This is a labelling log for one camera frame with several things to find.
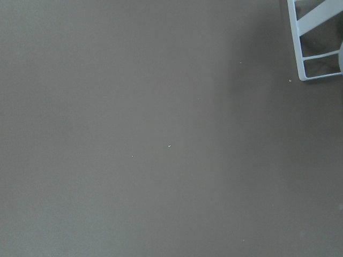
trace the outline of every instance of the gray surface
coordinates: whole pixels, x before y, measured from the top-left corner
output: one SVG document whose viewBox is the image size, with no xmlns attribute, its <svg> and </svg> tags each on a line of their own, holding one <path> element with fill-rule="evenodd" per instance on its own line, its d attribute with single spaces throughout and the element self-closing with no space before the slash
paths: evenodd
<svg viewBox="0 0 343 257">
<path fill-rule="evenodd" d="M 1 257 L 343 255 L 343 80 L 284 2 L 0 3 Z"/>
</svg>

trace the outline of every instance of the floor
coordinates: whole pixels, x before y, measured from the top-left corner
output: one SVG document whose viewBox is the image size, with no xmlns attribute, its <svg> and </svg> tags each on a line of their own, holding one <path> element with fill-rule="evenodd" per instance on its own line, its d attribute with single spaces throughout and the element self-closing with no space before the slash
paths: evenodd
<svg viewBox="0 0 343 257">
<path fill-rule="evenodd" d="M 284 0 L 0 3 L 1 256 L 343 255 L 343 78 Z"/>
</svg>

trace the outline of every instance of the gray floor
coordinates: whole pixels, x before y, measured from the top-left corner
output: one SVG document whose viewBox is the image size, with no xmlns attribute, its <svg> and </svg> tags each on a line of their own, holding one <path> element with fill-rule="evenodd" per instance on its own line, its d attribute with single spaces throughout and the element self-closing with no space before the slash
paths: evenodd
<svg viewBox="0 0 343 257">
<path fill-rule="evenodd" d="M 0 0 L 0 256 L 342 256 L 343 78 L 280 3 Z"/>
</svg>

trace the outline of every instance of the white plastic frame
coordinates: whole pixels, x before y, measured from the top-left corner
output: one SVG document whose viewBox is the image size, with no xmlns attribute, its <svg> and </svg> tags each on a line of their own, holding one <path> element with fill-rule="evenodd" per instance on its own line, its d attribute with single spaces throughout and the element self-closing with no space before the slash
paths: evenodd
<svg viewBox="0 0 343 257">
<path fill-rule="evenodd" d="M 335 75 L 341 75 L 342 72 L 338 73 L 330 73 L 325 75 L 320 75 L 316 77 L 307 77 L 304 67 L 304 61 L 309 59 L 316 59 L 322 58 L 330 55 L 339 54 L 340 59 L 343 55 L 343 45 L 341 49 L 333 52 L 328 52 L 322 55 L 314 55 L 304 57 L 302 50 L 301 50 L 301 43 L 300 43 L 300 36 L 307 33 L 308 31 L 312 30 L 313 28 L 319 26 L 323 22 L 329 20 L 330 18 L 334 17 L 338 13 L 343 11 L 343 0 L 325 0 L 320 5 L 315 7 L 312 11 L 307 13 L 304 17 L 297 20 L 296 18 L 296 11 L 295 11 L 295 2 L 301 0 L 287 0 L 288 2 L 288 12 L 289 12 L 289 19 L 290 19 L 290 27 L 292 29 L 292 36 L 293 36 L 293 44 L 294 44 L 294 51 L 295 51 L 295 58 L 296 64 L 298 69 L 299 78 L 302 81 L 310 80 L 310 79 L 318 79 L 318 78 L 325 78 L 331 77 Z"/>
</svg>

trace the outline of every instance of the white plastic object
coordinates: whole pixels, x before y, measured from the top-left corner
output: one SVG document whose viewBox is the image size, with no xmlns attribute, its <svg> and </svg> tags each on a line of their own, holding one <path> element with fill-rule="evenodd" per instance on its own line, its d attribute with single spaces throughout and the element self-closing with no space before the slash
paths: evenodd
<svg viewBox="0 0 343 257">
<path fill-rule="evenodd" d="M 341 75 L 343 71 L 343 44 L 341 45 L 340 49 L 337 49 L 335 51 L 326 52 L 320 55 L 304 56 L 300 37 L 306 34 L 307 32 L 311 31 L 312 29 L 318 27 L 320 24 L 333 18 L 340 12 L 342 12 L 343 0 L 325 0 L 300 19 L 297 19 L 297 13 L 295 8 L 295 2 L 297 1 L 303 0 L 287 0 L 290 26 L 292 29 L 293 36 L 294 51 L 300 80 L 305 81 L 310 79 Z M 331 55 L 339 55 L 338 59 L 341 72 L 317 75 L 314 77 L 307 76 L 304 61 L 311 59 L 319 59 Z"/>
</svg>

